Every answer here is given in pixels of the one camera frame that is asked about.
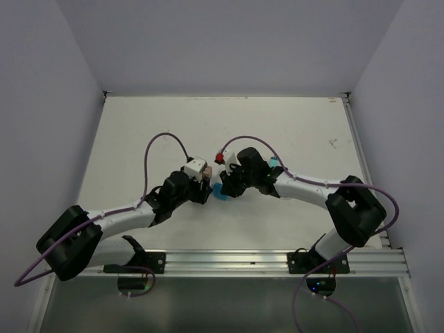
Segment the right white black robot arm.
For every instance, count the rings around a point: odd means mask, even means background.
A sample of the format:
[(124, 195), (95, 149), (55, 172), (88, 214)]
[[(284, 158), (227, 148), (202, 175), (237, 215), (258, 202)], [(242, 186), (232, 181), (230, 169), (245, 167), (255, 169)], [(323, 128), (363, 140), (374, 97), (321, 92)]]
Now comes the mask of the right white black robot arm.
[(263, 195), (301, 200), (329, 212), (334, 228), (309, 251), (309, 264), (320, 273), (349, 247), (364, 247), (386, 218), (382, 204), (355, 176), (348, 176), (338, 185), (291, 176), (282, 166), (269, 166), (253, 147), (238, 154), (224, 150), (216, 154), (215, 162), (225, 167), (219, 174), (225, 196), (237, 198), (255, 188)]

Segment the teal usb charger plug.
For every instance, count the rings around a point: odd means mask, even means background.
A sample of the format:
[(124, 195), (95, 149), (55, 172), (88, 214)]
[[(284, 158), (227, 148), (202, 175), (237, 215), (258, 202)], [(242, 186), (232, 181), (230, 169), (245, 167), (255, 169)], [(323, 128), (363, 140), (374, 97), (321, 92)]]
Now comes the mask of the teal usb charger plug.
[(278, 160), (275, 157), (271, 157), (269, 160), (270, 167), (276, 167), (278, 165)]

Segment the pink dual usb charger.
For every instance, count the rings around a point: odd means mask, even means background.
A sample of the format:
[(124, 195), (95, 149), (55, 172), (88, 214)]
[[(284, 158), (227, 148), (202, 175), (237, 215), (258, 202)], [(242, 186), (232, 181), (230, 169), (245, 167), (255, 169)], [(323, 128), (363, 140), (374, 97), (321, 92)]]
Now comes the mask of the pink dual usb charger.
[(211, 178), (212, 177), (212, 167), (211, 166), (207, 166), (203, 170), (203, 176), (206, 177), (206, 178)]

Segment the blue square plug adapter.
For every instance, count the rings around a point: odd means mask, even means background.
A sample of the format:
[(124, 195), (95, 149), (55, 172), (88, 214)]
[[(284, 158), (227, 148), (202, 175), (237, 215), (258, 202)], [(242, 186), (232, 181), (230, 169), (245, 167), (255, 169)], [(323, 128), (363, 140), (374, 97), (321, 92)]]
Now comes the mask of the blue square plug adapter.
[(227, 195), (221, 193), (221, 190), (222, 190), (222, 184), (221, 183), (215, 182), (213, 184), (213, 188), (212, 189), (213, 189), (212, 194), (218, 200), (226, 201), (228, 199)]

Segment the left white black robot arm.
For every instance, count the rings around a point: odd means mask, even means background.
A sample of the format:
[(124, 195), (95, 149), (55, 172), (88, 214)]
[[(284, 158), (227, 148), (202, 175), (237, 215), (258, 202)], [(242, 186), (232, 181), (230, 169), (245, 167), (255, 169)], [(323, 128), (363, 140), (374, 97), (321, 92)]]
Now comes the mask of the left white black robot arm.
[(144, 248), (126, 232), (159, 225), (187, 201), (205, 204), (211, 175), (209, 167), (198, 176), (174, 171), (139, 202), (107, 212), (73, 205), (39, 239), (37, 251), (61, 281), (92, 266), (112, 265), (120, 273), (148, 268)]

